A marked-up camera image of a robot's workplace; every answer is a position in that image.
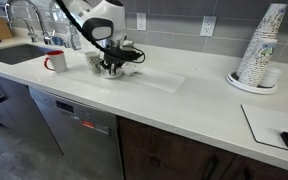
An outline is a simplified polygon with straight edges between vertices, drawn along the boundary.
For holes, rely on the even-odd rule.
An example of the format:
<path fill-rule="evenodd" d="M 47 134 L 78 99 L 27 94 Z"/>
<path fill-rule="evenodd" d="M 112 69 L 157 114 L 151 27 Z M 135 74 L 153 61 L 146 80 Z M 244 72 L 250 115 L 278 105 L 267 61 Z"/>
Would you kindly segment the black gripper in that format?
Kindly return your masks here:
<path fill-rule="evenodd" d="M 111 40 L 102 40 L 101 45 L 104 48 L 104 58 L 100 61 L 100 66 L 108 72 L 116 72 L 125 62 L 138 59 L 137 52 L 116 47 Z"/>

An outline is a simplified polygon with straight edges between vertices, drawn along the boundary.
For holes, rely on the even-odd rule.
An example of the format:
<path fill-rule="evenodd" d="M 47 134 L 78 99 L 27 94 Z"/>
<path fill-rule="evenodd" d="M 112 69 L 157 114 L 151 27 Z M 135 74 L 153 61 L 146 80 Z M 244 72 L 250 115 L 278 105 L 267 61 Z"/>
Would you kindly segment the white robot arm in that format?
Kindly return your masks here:
<path fill-rule="evenodd" d="M 100 65 L 115 74 L 125 62 L 138 60 L 143 53 L 124 50 L 125 7 L 119 0 L 102 0 L 92 7 L 86 0 L 55 0 L 82 36 L 104 53 Z"/>

